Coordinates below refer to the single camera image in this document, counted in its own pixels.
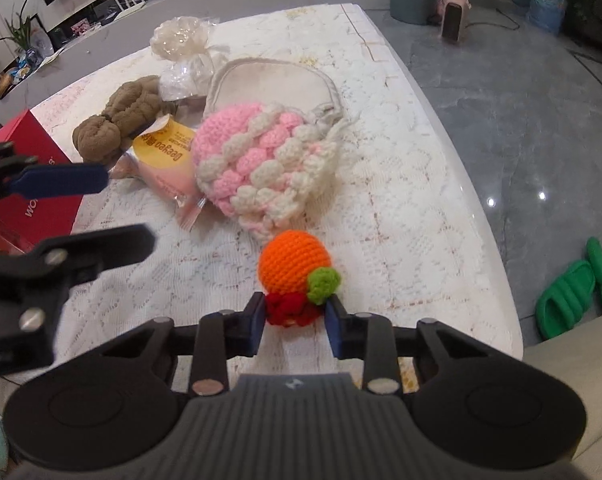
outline orange crocheted ball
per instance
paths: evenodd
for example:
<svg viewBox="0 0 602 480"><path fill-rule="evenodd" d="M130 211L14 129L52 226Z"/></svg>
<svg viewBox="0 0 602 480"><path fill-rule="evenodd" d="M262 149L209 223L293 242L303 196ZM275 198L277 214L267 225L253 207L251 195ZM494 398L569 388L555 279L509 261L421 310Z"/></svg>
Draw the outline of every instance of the orange crocheted ball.
<svg viewBox="0 0 602 480"><path fill-rule="evenodd" d="M332 267L323 244L304 231L283 231L261 253L259 280L270 293L305 294L307 276L318 267Z"/></svg>

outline white lace tablecloth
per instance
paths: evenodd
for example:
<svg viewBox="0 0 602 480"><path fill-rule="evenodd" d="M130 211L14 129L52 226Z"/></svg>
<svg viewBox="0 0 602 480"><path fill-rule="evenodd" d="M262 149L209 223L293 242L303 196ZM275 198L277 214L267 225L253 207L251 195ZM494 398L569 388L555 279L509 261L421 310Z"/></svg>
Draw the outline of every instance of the white lace tablecloth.
<svg viewBox="0 0 602 480"><path fill-rule="evenodd" d="M318 236L343 276L350 312L376 312L400 326L434 317L515 357L522 339L510 288L472 185L430 105L357 6L304 7L222 23L214 44L229 57L306 63L336 84L351 118L337 184L296 227ZM100 113L119 85L166 62L145 48L75 82L33 113L72 160L75 126ZM143 222L157 237L144 263L104 272L76 287L59 325L63 362L155 316L193 324L241 309L260 290L259 244L208 205L192 232L135 180L86 196L75 232ZM185 388L186 362L175 380ZM267 326L257 357L241 372L326 373L361 366L332 357L323 321L305 329ZM15 378L18 382L25 375Z"/></svg>

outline yellow label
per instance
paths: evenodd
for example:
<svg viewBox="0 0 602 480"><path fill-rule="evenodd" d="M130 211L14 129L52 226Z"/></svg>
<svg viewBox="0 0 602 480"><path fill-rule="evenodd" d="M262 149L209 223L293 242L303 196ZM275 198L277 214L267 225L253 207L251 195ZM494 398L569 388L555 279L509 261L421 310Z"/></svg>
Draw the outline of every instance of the yellow label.
<svg viewBox="0 0 602 480"><path fill-rule="evenodd" d="M186 161L190 164L192 137L194 130L170 117L168 124L160 130L136 137L132 147L141 162L162 170Z"/></svg>

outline beige sofa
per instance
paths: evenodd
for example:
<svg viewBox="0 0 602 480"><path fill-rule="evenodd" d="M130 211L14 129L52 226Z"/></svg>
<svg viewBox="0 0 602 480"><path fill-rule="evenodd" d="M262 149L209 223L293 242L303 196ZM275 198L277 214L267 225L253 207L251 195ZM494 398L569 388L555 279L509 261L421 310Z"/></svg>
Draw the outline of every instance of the beige sofa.
<svg viewBox="0 0 602 480"><path fill-rule="evenodd" d="M583 400L588 424L574 462L588 478L602 480L602 316L527 348L523 361L568 384Z"/></svg>

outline crocheted bag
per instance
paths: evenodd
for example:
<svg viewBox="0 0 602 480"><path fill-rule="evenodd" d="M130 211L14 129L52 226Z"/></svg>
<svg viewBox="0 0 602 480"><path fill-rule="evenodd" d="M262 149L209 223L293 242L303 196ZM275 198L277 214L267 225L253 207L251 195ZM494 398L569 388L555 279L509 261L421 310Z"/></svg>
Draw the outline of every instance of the crocheted bag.
<svg viewBox="0 0 602 480"><path fill-rule="evenodd" d="M270 240L326 187L345 125L312 123L279 104L236 104L210 115L194 137L197 183L226 216Z"/></svg>

